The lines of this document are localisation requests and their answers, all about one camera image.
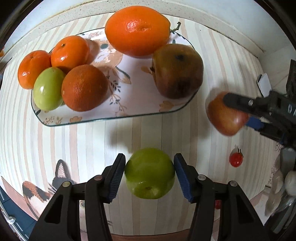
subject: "brown pear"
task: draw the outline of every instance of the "brown pear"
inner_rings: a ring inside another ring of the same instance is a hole
[[[170,99],[184,98],[201,86],[203,61],[190,46],[168,44],[154,52],[151,71],[161,95]]]

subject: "black mount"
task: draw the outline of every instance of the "black mount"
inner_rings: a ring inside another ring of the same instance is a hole
[[[290,99],[270,91],[268,97],[256,99],[228,93],[223,102],[257,118],[264,117],[269,123],[261,122],[258,127],[250,127],[285,147],[296,149],[296,103]]]
[[[215,183],[178,153],[174,166],[185,198],[196,203],[187,241],[210,241],[215,200],[222,201],[218,241],[269,241],[256,211],[236,181]]]
[[[115,198],[125,166],[118,154],[114,164],[102,175],[86,183],[64,182],[54,194],[36,223],[29,241],[81,241],[79,200],[85,200],[89,241],[112,241],[104,203]],[[187,241],[210,241],[215,200],[222,200],[218,241],[268,241],[264,227],[250,201],[235,181],[215,183],[199,175],[178,153],[174,166],[184,196],[196,208]]]
[[[81,241],[79,201],[85,200],[89,241],[112,241],[104,203],[116,197],[126,158],[118,154],[112,166],[86,183],[64,182],[41,214],[29,241]]]

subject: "striped tablecloth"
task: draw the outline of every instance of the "striped tablecloth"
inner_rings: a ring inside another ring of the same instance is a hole
[[[32,111],[30,91],[17,81],[17,69],[33,50],[50,51],[65,36],[104,26],[111,14],[91,16],[49,30],[23,46],[9,62],[0,90],[0,172],[19,194],[29,181],[47,191],[59,159],[67,163],[72,179],[86,182],[111,165],[118,153],[127,160],[145,147],[162,149],[172,158],[183,154],[188,164],[212,180],[236,180],[249,198],[263,190],[272,166],[273,142],[244,128],[233,137],[219,134],[210,124],[205,103],[219,90],[256,97],[256,78],[262,74],[258,59],[227,37],[187,19],[167,16],[172,26],[180,21],[181,34],[201,55],[204,82],[189,105],[170,114],[108,120],[50,128]],[[244,162],[229,164],[229,154],[239,145]],[[184,199],[179,182],[158,200],[133,196],[125,181],[117,198],[106,205],[110,230],[122,235],[171,233],[190,227],[194,205]]]

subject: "fruit stem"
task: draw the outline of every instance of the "fruit stem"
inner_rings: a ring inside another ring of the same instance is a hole
[[[178,24],[178,26],[177,26],[176,28],[174,28],[174,29],[171,29],[171,30],[170,30],[170,33],[174,32],[174,31],[176,31],[176,30],[179,30],[179,28],[180,28],[180,26],[181,26],[181,23],[178,22],[177,24]]]

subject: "oval plate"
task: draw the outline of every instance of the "oval plate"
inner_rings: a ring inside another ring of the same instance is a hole
[[[104,28],[90,30],[79,36],[90,44],[89,63],[104,72],[109,80],[105,101],[98,107],[77,112],[66,105],[52,111],[42,111],[31,105],[37,118],[46,126],[62,126],[74,123],[108,120],[114,118],[151,115],[177,111],[186,106],[196,93],[182,99],[168,99],[158,92],[151,74],[152,56],[133,58],[115,50],[108,42]],[[170,34],[168,43],[192,44],[177,32]]]

